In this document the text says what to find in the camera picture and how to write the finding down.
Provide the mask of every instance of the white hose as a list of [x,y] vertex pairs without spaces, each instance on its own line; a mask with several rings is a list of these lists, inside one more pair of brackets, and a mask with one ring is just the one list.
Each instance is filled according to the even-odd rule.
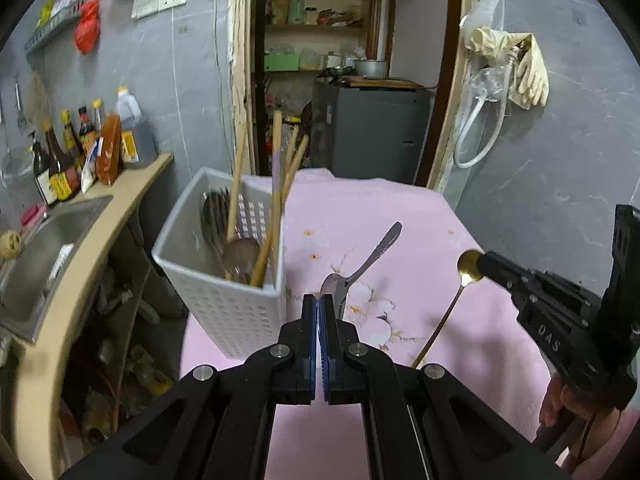
[[513,61],[511,61],[507,69],[504,71],[504,81],[502,82],[502,95],[500,97],[500,117],[498,118],[498,122],[495,125],[494,132],[491,134],[489,141],[484,146],[482,151],[478,153],[474,158],[468,160],[466,162],[462,162],[460,160],[460,150],[462,149],[462,144],[465,142],[466,134],[468,134],[469,129],[471,128],[471,124],[476,120],[476,117],[480,113],[482,106],[486,102],[486,94],[481,95],[478,98],[478,103],[476,107],[469,115],[469,118],[466,120],[462,131],[460,131],[460,135],[458,136],[458,142],[456,142],[456,147],[453,150],[453,163],[459,167],[461,170],[466,170],[466,168],[471,168],[475,166],[478,162],[480,162],[483,158],[486,157],[486,154],[491,151],[491,148],[494,146],[495,141],[498,138],[498,134],[500,134],[500,129],[502,128],[502,121],[504,120],[504,114],[507,109],[507,94],[509,93],[509,81],[511,79],[511,70],[513,68]]

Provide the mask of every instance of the jar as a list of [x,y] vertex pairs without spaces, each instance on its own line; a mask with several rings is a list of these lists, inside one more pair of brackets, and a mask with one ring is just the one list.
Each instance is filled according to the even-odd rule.
[[289,0],[289,25],[305,23],[305,0]]
[[316,7],[305,7],[306,24],[317,25],[320,13]]

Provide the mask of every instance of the red plastic bag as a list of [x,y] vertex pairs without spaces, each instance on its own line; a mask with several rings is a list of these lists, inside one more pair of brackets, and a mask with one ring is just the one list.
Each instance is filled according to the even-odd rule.
[[83,54],[91,52],[95,45],[95,41],[100,35],[100,17],[98,10],[100,9],[99,0],[90,0],[80,8],[80,24],[76,28],[74,39],[76,47]]

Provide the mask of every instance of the wooden countertop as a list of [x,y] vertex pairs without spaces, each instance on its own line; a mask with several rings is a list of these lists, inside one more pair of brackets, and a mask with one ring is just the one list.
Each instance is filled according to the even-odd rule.
[[113,196],[69,262],[36,343],[17,343],[14,449],[34,480],[58,477],[54,460],[62,382],[72,337],[92,284],[123,225],[173,158],[171,153],[161,153],[147,168],[123,171],[111,187],[96,182],[87,194],[75,199]]

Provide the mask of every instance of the green box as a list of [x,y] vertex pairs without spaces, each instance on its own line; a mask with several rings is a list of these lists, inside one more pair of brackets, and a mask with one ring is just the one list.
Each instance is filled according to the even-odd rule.
[[298,54],[266,54],[264,56],[265,72],[297,72],[299,66]]

